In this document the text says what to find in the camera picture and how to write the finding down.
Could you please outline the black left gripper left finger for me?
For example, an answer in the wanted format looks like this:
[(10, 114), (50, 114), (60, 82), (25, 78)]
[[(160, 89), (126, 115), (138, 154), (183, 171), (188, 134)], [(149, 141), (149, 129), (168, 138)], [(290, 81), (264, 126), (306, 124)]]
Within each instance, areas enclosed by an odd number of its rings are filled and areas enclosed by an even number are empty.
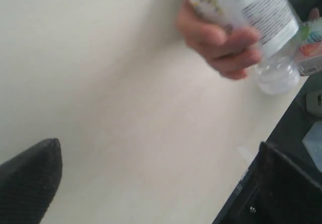
[(48, 138), (1, 164), (1, 223), (40, 223), (62, 177), (61, 145)]

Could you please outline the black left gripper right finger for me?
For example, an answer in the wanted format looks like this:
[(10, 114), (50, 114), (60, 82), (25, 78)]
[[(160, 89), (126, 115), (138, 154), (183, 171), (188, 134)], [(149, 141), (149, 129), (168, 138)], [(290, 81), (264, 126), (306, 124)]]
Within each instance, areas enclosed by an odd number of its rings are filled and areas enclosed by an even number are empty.
[(321, 171), (262, 142), (244, 211), (242, 223), (321, 223)]

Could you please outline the bare open human hand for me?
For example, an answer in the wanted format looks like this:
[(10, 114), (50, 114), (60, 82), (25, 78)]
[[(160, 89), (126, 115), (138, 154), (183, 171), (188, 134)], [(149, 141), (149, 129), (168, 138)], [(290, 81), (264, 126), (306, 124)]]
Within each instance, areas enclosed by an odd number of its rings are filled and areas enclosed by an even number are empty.
[(255, 29), (246, 27), (227, 34), (219, 25), (197, 16), (188, 0), (183, 0), (179, 9), (177, 28), (186, 45), (224, 78), (244, 79), (246, 69), (262, 59), (260, 50), (253, 47), (259, 40)]

